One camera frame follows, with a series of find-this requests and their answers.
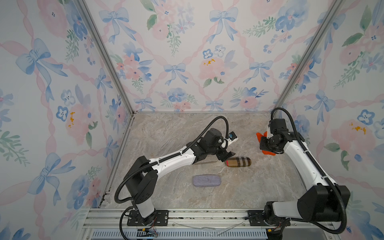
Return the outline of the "orange microfiber cloth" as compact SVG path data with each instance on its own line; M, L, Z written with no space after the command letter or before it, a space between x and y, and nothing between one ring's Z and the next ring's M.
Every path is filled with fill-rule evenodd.
M257 133L257 139L260 143L260 150L264 155L270 155L270 156L275 156L276 154L270 151L270 148L268 147L268 132L262 133Z

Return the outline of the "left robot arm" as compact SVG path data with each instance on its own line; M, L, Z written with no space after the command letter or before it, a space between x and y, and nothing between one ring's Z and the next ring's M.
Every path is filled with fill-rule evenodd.
M237 140L235 132L230 132L224 137L219 130L211 128L204 136L198 137L179 151L154 159L139 157L124 177L124 187L131 195L129 201L133 203L134 209L142 219L152 218L156 209L151 197L160 178L205 160L209 155L215 155L219 161L224 162L235 155L227 148Z

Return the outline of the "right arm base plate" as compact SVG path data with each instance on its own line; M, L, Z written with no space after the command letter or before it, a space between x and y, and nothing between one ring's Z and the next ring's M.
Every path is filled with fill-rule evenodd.
M280 226L285 218L276 217L274 214L267 214L264 210L248 210L245 220L249 221L251 226Z

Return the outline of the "plaid eyeglass case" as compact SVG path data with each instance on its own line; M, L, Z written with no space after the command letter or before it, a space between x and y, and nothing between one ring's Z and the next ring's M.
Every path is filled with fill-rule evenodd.
M248 157L232 157L225 161L226 166L230 168L250 167L252 161Z

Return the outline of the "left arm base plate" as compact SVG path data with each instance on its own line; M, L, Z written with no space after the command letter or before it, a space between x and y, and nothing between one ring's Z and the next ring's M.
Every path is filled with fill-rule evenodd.
M169 220L168 210L155 210L148 217L143 218L139 211L132 210L128 215L127 226L130 227L144 227L144 226L155 226L155 227L166 227Z

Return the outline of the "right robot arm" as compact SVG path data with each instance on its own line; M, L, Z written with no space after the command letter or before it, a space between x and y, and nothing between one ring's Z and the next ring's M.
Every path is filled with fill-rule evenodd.
M266 136L260 138L260 149L286 154L294 163L306 192L295 201L267 202L264 220L272 225L282 219L308 223L347 222L347 204L351 193L327 175L309 151L300 133L289 131L284 119L270 120Z

